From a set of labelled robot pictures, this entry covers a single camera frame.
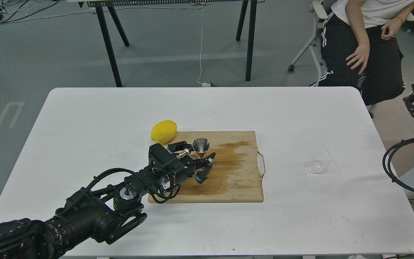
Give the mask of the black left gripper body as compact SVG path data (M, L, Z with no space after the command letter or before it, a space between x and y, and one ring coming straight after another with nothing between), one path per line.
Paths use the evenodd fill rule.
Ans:
M190 150L171 153L159 143L151 145L148 150L147 177L151 187L176 187L188 178L187 162Z

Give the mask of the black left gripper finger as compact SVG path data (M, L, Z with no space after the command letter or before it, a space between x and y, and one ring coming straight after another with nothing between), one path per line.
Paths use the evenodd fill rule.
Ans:
M216 153L212 153L205 158L189 158L187 162L188 176L194 178L199 184L202 184L208 178L215 156Z
M184 151L185 149L190 150L190 144L186 141L180 141L168 144L167 150L171 153L175 153L178 151Z

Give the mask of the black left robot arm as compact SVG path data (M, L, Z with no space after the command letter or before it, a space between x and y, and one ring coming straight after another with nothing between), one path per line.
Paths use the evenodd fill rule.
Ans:
M46 221L28 218L0 223L0 259L57 259L91 238L112 244L143 223L142 198L158 204L175 198L181 183L202 184L215 153L194 159L186 141L159 143L148 149L148 165L138 172L111 168L67 198L65 206Z

